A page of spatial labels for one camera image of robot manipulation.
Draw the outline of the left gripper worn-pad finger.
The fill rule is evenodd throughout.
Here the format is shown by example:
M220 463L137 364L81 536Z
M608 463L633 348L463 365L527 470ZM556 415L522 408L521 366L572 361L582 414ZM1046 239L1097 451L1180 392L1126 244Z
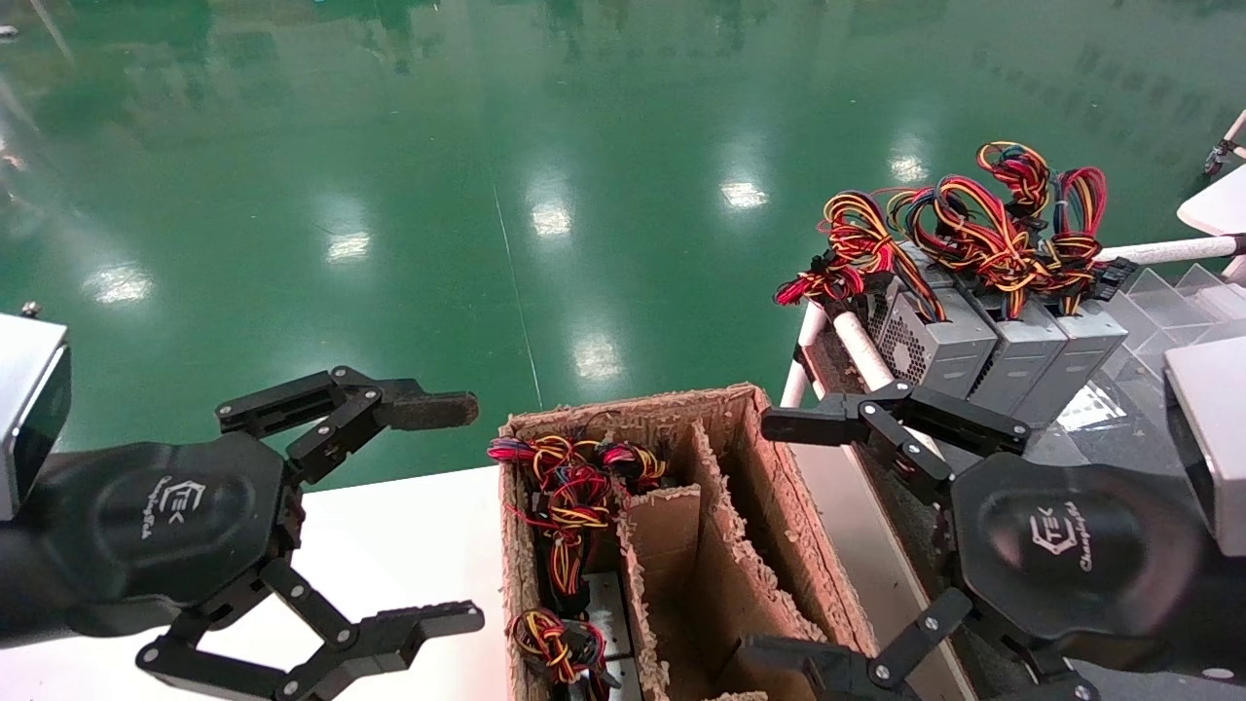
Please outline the left gripper worn-pad finger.
M370 379L350 367L227 400L216 410L222 433L257 440L307 425L287 448L298 482L316 484L384 430L446 430L472 425L478 400L470 391L427 393L415 379Z

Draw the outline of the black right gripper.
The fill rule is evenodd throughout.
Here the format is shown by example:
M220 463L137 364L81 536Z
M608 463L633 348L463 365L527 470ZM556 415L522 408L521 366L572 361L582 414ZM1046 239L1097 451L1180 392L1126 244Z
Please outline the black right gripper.
M1023 642L1158 637L1212 555L1212 538L1174 476L1033 464L1017 457L1030 436L1027 425L939 390L895 381L871 393L827 393L810 410L766 408L761 435L825 447L881 440L912 496L923 504L951 501L959 581ZM989 458L953 481L948 462L917 435ZM753 634L739 640L736 657L802 674L816 700L917 700L910 675L979 618L952 586L876 657ZM1028 649L1023 660L1034 684L997 700L1101 699L1064 657Z

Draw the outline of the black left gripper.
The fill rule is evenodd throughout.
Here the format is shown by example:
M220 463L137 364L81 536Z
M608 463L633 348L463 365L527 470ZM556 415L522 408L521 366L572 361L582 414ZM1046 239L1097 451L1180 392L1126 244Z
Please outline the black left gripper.
M250 435L54 453L25 503L25 634L132 636L169 629L136 666L224 700L334 700L402 674L424 642L483 629L472 601L386 609L350 623L289 562L302 489ZM285 671L201 649L275 595L320 637Z

